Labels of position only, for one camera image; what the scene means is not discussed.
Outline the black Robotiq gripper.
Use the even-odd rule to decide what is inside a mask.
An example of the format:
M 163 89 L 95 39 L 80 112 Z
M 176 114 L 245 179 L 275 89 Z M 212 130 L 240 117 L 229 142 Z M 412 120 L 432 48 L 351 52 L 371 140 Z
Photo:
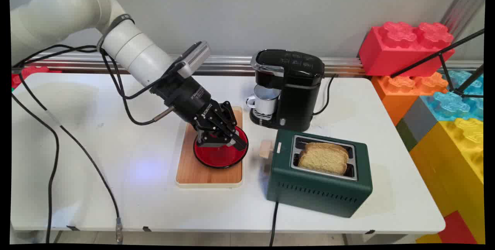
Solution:
M 249 142 L 240 127 L 242 108 L 231 103 L 219 105 L 193 77 L 170 75 L 157 82 L 150 92 L 162 98 L 166 106 L 174 107 L 173 112 L 195 128 L 199 147 L 248 149 Z

